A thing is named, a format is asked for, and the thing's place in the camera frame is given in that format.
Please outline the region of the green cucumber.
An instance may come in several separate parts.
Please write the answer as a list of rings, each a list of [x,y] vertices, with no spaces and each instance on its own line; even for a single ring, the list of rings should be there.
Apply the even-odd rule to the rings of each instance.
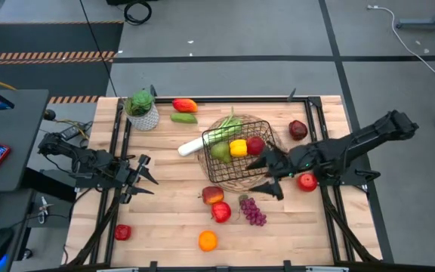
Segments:
[[[197,118],[190,113],[173,113],[170,115],[172,122],[186,123],[186,124],[197,124]]]

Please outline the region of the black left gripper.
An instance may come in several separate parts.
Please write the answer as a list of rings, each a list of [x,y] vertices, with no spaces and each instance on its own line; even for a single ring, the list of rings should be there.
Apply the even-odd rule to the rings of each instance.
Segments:
[[[139,193],[153,194],[153,192],[146,189],[135,187],[135,184],[139,179],[138,174],[146,178],[148,181],[158,184],[158,181],[150,174],[150,171],[147,168],[147,165],[150,162],[150,157],[145,154],[141,154],[138,162],[139,166],[137,171],[129,167],[120,166],[116,172],[115,188],[126,188],[120,196],[121,204],[129,204],[132,196],[135,196]]]

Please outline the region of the red-yellow apple with stem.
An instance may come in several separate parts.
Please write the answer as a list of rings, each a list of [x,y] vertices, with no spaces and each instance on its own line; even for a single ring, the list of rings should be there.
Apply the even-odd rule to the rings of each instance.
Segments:
[[[202,198],[204,204],[212,205],[224,199],[224,191],[220,187],[205,187],[202,189],[201,195],[199,197]]]

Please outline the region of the dark low desk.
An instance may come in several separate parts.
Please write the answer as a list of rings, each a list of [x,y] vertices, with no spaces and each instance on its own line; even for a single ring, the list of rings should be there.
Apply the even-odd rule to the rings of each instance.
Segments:
[[[10,227],[13,237],[5,253],[5,258],[0,265],[0,272],[9,272],[13,261],[19,261],[23,256],[27,241],[27,215],[32,209],[35,192],[32,189],[22,189],[10,193],[0,194],[0,229]]]

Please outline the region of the white and green leek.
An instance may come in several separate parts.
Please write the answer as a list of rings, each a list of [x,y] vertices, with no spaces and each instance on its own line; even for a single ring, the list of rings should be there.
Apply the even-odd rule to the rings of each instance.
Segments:
[[[240,133],[242,130],[242,119],[234,115],[231,108],[231,114],[224,118],[217,128],[210,128],[205,131],[199,138],[181,145],[177,151],[181,156],[188,156],[205,145],[216,144],[228,140],[231,136]]]

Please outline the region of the black wire basket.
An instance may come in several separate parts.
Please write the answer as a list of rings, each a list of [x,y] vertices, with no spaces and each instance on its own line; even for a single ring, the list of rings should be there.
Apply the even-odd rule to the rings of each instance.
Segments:
[[[202,133],[201,140],[204,147],[197,156],[211,182],[222,184],[228,181],[241,181],[266,172],[264,168],[246,169],[255,155],[230,156],[230,162],[222,162],[211,155],[211,148],[220,142],[230,144],[232,141],[247,140],[251,137],[259,137],[264,143],[269,141],[276,146],[281,144],[281,140],[268,121],[250,115],[221,118]]]

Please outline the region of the orange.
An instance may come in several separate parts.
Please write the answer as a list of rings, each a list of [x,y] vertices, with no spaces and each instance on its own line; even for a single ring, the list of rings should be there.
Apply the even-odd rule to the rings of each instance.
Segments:
[[[211,230],[204,230],[198,238],[199,248],[203,252],[213,251],[218,246],[217,235]]]

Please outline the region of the yellow bell pepper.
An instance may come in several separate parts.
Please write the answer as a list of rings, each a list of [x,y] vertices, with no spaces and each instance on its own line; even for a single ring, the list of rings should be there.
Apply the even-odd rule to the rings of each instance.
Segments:
[[[247,141],[244,139],[238,139],[230,142],[230,155],[232,157],[247,156]]]

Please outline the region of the black aluminium rig frame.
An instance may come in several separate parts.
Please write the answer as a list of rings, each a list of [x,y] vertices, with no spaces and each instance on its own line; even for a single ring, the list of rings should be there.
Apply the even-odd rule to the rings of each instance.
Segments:
[[[219,224],[211,218],[210,208],[200,199],[201,190],[209,185],[199,164],[197,153],[179,155],[177,149],[199,137],[219,119],[231,114],[248,114],[268,121],[287,148],[293,146],[288,124],[320,122],[317,111],[299,98],[287,102],[281,97],[207,97],[197,100],[198,123],[187,125],[172,122],[171,99],[159,98],[158,126],[152,131],[127,129],[124,121],[116,121],[118,101],[101,98],[97,102],[90,146],[108,149],[112,138],[126,146],[134,156],[150,157],[151,175],[158,181],[142,180],[141,185],[153,194],[134,196],[119,209],[117,221],[131,226],[131,237],[107,247],[107,238],[100,240],[97,260],[111,256],[114,267],[147,267],[155,261],[158,267],[213,266],[277,266],[284,261],[294,265],[331,264],[332,251],[326,225],[322,196],[318,190],[305,193],[295,179],[287,178],[281,185],[285,194],[279,201],[261,193],[255,200],[267,216],[262,227],[252,226],[239,214],[238,196],[226,193],[232,209],[229,221]],[[217,235],[217,247],[203,252],[198,245],[202,231]]]

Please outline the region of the green pear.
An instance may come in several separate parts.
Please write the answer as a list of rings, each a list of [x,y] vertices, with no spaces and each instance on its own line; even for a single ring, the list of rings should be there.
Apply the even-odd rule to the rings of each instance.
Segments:
[[[225,141],[221,141],[211,147],[211,157],[213,159],[218,159],[223,163],[232,162],[232,158],[230,155],[230,147],[229,144]]]

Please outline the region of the red apple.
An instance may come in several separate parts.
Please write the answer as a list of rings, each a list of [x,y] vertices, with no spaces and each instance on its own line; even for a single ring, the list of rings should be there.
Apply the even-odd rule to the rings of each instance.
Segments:
[[[230,219],[232,212],[230,206],[224,202],[215,202],[211,206],[211,215],[217,223],[224,223]]]
[[[312,192],[318,186],[318,180],[311,173],[303,173],[297,179],[298,188],[304,192]]]
[[[258,156],[265,148],[265,142],[257,136],[250,137],[246,140],[248,155]]]

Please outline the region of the red-orange mango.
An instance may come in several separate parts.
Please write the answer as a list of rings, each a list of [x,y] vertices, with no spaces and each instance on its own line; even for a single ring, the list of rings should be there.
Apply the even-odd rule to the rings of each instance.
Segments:
[[[179,113],[196,113],[198,111],[197,103],[189,98],[176,98],[172,101],[172,105]]]

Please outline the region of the dark red pomegranate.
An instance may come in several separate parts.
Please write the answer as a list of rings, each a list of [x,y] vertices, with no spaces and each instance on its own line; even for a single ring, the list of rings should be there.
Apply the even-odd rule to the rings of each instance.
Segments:
[[[294,120],[288,124],[288,132],[295,141],[301,141],[308,135],[307,126],[298,120]]]

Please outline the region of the small red bell pepper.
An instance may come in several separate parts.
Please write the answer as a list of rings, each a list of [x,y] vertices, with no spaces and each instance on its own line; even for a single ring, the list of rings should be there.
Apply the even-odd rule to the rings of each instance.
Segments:
[[[131,226],[126,224],[118,224],[114,230],[114,238],[116,240],[125,241],[131,237]]]

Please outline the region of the purple grape bunch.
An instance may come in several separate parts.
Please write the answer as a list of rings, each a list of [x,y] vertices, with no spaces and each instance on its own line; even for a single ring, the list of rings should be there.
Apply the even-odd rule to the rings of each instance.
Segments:
[[[258,208],[255,199],[248,195],[239,196],[239,213],[245,216],[250,225],[262,227],[267,223],[267,216]]]

